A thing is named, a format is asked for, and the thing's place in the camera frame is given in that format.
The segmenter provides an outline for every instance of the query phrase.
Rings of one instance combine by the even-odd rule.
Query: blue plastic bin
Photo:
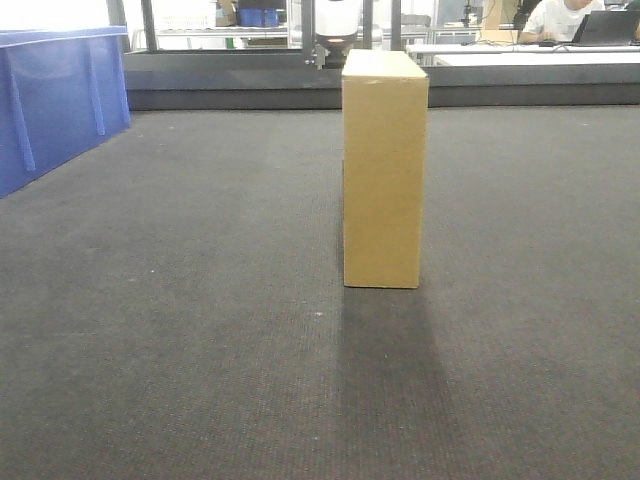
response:
[[[130,126],[126,33],[0,33],[0,198]]]
[[[275,8],[240,8],[238,24],[242,27],[277,27],[278,12]]]

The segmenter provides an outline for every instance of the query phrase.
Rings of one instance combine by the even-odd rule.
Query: cardboard box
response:
[[[351,50],[342,71],[344,284],[417,288],[429,79],[404,52]]]
[[[217,0],[216,27],[230,27],[236,23],[236,10],[232,0]]]

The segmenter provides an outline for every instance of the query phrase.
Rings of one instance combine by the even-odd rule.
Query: black laptop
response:
[[[571,45],[631,45],[638,23],[640,10],[594,10],[582,19]]]

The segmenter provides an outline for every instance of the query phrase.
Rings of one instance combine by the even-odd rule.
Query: white shirt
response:
[[[580,10],[569,10],[564,0],[542,0],[529,15],[522,31],[535,34],[549,32],[560,42],[570,42],[582,18],[591,10],[604,10],[604,1],[593,0]]]

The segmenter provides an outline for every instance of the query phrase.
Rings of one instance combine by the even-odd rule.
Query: person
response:
[[[542,0],[529,15],[519,41],[570,42],[586,14],[604,9],[603,0]]]
[[[631,0],[625,10],[640,10],[640,0]],[[638,24],[638,28],[636,29],[636,41],[640,40],[640,24]]]

